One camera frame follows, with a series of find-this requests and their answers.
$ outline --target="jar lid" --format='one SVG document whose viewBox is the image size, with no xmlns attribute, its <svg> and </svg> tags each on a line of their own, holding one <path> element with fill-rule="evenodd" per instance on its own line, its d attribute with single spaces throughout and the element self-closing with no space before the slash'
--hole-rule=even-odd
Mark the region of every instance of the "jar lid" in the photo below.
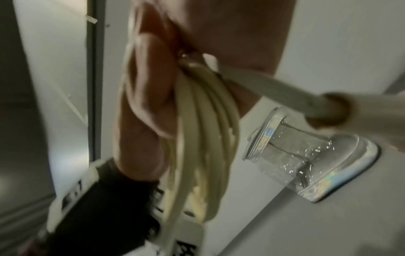
<svg viewBox="0 0 405 256">
<path fill-rule="evenodd" d="M 275 130 L 287 115 L 288 111 L 286 107 L 275 108 L 270 112 L 259 132 L 254 138 L 250 139 L 242 156 L 243 161 L 248 159 L 252 162 L 256 162 L 259 159 Z"/>
</svg>

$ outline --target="white cable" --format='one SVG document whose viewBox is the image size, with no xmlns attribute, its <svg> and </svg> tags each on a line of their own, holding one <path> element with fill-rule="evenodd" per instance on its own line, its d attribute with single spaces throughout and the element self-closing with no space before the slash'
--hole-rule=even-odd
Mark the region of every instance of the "white cable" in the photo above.
<svg viewBox="0 0 405 256">
<path fill-rule="evenodd" d="M 174 88 L 177 138 L 163 140 L 170 158 L 160 236 L 166 253 L 173 248 L 175 226 L 187 198 L 200 223 L 218 213 L 239 142 L 238 108 L 222 80 L 190 59 L 181 59 L 179 66 L 182 71 Z"/>
</svg>

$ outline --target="cord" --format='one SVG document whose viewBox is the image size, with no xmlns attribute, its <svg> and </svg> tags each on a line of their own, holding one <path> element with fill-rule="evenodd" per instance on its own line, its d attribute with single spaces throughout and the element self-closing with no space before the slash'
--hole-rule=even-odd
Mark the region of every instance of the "cord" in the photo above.
<svg viewBox="0 0 405 256">
<path fill-rule="evenodd" d="M 196 219 L 213 219 L 228 186 L 239 143 L 239 112 L 223 81 L 208 67 L 188 58 L 174 88 L 178 114 L 176 141 L 163 139 L 170 158 L 160 243 L 171 252 L 175 225 L 189 198 Z"/>
</svg>

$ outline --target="black sleeve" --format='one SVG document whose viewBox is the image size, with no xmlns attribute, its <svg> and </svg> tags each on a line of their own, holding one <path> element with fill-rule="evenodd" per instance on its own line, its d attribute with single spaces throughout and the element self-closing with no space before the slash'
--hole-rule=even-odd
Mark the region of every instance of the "black sleeve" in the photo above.
<svg viewBox="0 0 405 256">
<path fill-rule="evenodd" d="M 113 160 L 97 172 L 98 182 L 76 202 L 54 233 L 38 236 L 31 245 L 38 248 L 31 253 L 40 249 L 47 256 L 119 256 L 142 246 L 151 230 L 159 231 L 159 223 L 149 215 L 157 182 L 130 180 Z"/>
</svg>

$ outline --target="transparent jar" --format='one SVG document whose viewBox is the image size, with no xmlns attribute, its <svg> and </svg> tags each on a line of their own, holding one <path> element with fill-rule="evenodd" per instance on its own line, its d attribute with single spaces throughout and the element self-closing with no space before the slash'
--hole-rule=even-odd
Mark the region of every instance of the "transparent jar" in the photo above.
<svg viewBox="0 0 405 256">
<path fill-rule="evenodd" d="M 316 202 L 377 159 L 378 146 L 357 135 L 325 136 L 295 127 L 287 108 L 274 109 L 243 154 L 266 175 Z"/>
</svg>

